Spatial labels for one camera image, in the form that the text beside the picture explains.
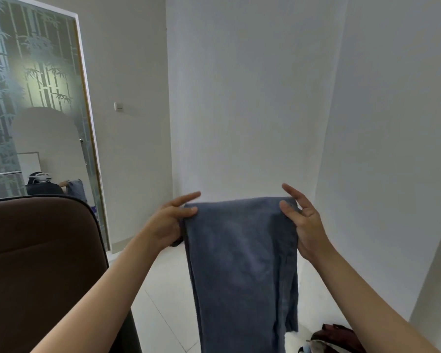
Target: forearm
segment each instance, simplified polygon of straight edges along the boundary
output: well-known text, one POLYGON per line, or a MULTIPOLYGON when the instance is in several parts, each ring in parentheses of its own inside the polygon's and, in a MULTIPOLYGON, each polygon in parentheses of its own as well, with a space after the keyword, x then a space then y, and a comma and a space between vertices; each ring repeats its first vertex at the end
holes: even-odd
POLYGON ((335 250, 313 263, 368 353, 439 352, 335 250))
POLYGON ((141 232, 32 353, 108 352, 159 249, 141 232))

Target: hand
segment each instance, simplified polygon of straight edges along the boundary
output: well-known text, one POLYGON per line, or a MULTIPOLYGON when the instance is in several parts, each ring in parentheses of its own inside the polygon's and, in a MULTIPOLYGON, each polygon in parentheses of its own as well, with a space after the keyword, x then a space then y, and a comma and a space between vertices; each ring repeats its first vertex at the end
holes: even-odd
POLYGON ((297 226, 297 235, 299 236, 297 249, 304 259, 314 265, 317 260, 333 253, 335 248, 325 233, 320 214, 307 197, 288 184, 283 184, 282 188, 302 207, 302 214, 300 214, 285 201, 279 203, 282 212, 297 226))
POLYGON ((159 251, 173 244, 180 236, 179 220, 197 213, 197 208, 180 208, 183 204, 198 198, 201 192, 194 192, 165 203, 148 220, 141 233, 150 235, 159 251))

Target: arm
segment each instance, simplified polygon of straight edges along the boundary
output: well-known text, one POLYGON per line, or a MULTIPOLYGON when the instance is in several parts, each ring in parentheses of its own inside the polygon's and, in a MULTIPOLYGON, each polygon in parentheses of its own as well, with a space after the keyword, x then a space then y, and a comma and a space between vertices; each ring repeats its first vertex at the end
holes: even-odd
POLYGON ((161 207, 31 353, 108 352, 157 255, 180 236, 178 220, 197 211, 179 206, 200 195, 192 193, 161 207))
POLYGON ((300 254, 318 271, 366 351, 439 353, 335 250, 311 202, 291 186, 283 184, 282 187, 302 207, 299 214, 286 202, 280 203, 283 213, 297 226, 300 254))

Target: door frame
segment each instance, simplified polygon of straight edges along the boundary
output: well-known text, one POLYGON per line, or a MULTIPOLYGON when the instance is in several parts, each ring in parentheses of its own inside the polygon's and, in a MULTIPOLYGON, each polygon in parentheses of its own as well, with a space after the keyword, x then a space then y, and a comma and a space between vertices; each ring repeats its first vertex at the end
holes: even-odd
POLYGON ((65 16, 70 16, 75 20, 75 26, 76 26, 76 36, 78 40, 78 51, 80 53, 80 61, 81 61, 81 67, 82 67, 82 82, 83 87, 85 89, 85 100, 86 100, 86 108, 87 108, 87 115, 88 115, 88 125, 90 126, 90 135, 92 139, 92 147, 94 150, 94 157, 95 157, 95 164, 96 164, 96 178, 98 181, 98 187, 100 189, 100 196, 102 201, 102 207, 103 207, 103 221, 105 224, 106 229, 106 240, 108 243, 108 248, 111 250, 112 243, 110 241, 110 226, 108 225, 108 220, 106 216, 107 208, 106 208, 106 200, 104 196, 104 190, 103 190, 103 183, 101 181, 101 173, 100 173, 100 156, 98 154, 98 145, 96 143, 96 133, 95 133, 95 125, 94 125, 94 118, 93 118, 93 112, 92 112, 92 103, 90 100, 90 91, 88 90, 88 76, 86 74, 86 65, 85 65, 85 56, 83 53, 83 43, 82 43, 82 33, 80 30, 80 23, 78 21, 78 14, 75 12, 67 11, 59 7, 55 7, 52 5, 45 4, 44 2, 36 1, 36 0, 16 0, 20 2, 24 2, 29 5, 33 5, 36 7, 41 7, 49 11, 53 11, 56 13, 63 14, 65 16))

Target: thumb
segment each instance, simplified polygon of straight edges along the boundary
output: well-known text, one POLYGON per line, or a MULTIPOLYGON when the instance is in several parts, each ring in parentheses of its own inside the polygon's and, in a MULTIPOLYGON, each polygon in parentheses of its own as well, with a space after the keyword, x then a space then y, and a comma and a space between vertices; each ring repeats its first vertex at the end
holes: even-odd
POLYGON ((189 218, 197 213, 197 207, 170 207, 170 215, 173 218, 189 218))
POLYGON ((279 207, 281 208, 281 211, 284 213, 284 215, 291 219, 296 226, 301 226, 304 224, 305 217, 302 214, 296 212, 294 208, 291 207, 286 201, 279 202, 279 207))

